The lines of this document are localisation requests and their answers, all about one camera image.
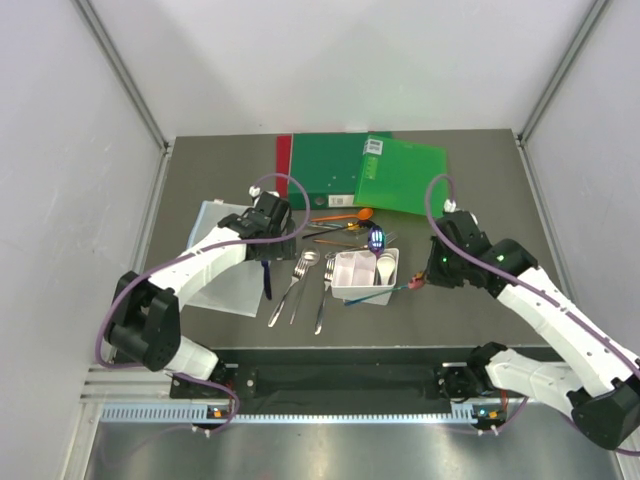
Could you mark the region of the iridescent spoon pink bowl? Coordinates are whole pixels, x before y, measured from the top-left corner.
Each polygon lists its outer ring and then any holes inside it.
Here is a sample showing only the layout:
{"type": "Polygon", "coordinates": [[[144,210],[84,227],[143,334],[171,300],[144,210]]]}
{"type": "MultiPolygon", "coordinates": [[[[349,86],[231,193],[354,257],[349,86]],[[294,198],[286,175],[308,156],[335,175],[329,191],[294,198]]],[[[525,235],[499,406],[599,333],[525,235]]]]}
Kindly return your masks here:
{"type": "Polygon", "coordinates": [[[354,299],[354,300],[346,300],[344,302],[345,306],[353,306],[353,305],[357,305],[360,303],[365,303],[368,300],[377,298],[377,297],[381,297],[381,296],[386,296],[386,295],[390,295],[396,291],[401,291],[401,290],[417,290],[422,288],[425,285],[425,277],[424,276],[414,276],[408,283],[404,284],[404,285],[400,285],[385,291],[381,291],[378,293],[374,293],[371,295],[367,295],[365,297],[361,297],[358,299],[354,299]]]}

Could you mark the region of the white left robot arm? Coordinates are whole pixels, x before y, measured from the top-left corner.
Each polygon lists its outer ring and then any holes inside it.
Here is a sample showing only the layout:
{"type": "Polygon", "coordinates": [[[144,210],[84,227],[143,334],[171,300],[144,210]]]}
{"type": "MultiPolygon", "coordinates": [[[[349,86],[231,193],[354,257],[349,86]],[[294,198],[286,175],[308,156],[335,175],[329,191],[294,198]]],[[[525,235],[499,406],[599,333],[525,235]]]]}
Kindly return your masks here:
{"type": "Polygon", "coordinates": [[[107,343],[151,372],[192,377],[205,396],[226,387],[219,357],[181,333],[183,307],[200,290],[247,261],[289,260],[295,255],[295,224],[289,202],[260,193],[241,214],[223,217],[197,244],[150,271],[129,271],[116,284],[97,341],[107,343]]]}

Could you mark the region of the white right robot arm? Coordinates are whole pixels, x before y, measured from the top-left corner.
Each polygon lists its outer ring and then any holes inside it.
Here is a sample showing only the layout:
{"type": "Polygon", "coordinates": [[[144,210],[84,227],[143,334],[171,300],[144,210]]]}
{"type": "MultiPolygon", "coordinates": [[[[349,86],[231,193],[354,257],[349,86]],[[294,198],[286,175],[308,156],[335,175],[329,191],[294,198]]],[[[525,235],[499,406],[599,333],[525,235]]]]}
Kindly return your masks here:
{"type": "Polygon", "coordinates": [[[496,244],[464,210],[431,219],[428,284],[485,290],[523,319],[564,366],[489,342],[473,350],[466,380],[476,394],[497,389],[530,397],[572,419],[590,441],[615,450],[639,427],[639,357],[606,335],[551,281],[518,242],[496,244]]]}

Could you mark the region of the white ceramic spoon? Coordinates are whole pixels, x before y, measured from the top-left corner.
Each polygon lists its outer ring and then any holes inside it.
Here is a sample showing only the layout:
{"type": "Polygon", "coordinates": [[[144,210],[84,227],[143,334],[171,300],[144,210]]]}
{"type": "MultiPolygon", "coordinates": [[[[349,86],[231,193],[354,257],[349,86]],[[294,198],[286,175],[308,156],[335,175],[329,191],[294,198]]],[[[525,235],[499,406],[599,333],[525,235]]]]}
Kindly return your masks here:
{"type": "Polygon", "coordinates": [[[396,269],[396,259],[391,253],[381,254],[376,261],[376,284],[388,285],[396,269]]]}

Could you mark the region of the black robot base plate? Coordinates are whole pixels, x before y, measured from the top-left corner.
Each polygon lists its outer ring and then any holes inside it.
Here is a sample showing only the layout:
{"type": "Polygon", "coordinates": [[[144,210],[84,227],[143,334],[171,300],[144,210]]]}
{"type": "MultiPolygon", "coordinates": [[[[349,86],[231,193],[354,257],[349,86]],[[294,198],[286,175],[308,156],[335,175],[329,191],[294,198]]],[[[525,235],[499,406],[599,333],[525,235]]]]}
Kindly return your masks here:
{"type": "Polygon", "coordinates": [[[280,393],[337,394],[339,392],[404,392],[425,399],[466,401],[491,396],[494,389],[466,366],[416,364],[241,364],[221,363],[200,381],[180,380],[178,398],[208,398],[217,383],[234,390],[243,401],[280,393]]]}

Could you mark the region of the iridescent purple ornate spoon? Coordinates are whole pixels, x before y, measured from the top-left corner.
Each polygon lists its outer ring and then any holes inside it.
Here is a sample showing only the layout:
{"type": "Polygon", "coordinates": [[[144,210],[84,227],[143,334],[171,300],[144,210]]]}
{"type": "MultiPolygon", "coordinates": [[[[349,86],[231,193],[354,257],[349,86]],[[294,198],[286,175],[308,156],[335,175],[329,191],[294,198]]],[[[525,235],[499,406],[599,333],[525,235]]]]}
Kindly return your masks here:
{"type": "Polygon", "coordinates": [[[376,258],[379,258],[384,253],[384,250],[386,249],[386,233],[380,226],[373,226],[369,230],[367,249],[376,258]]]}

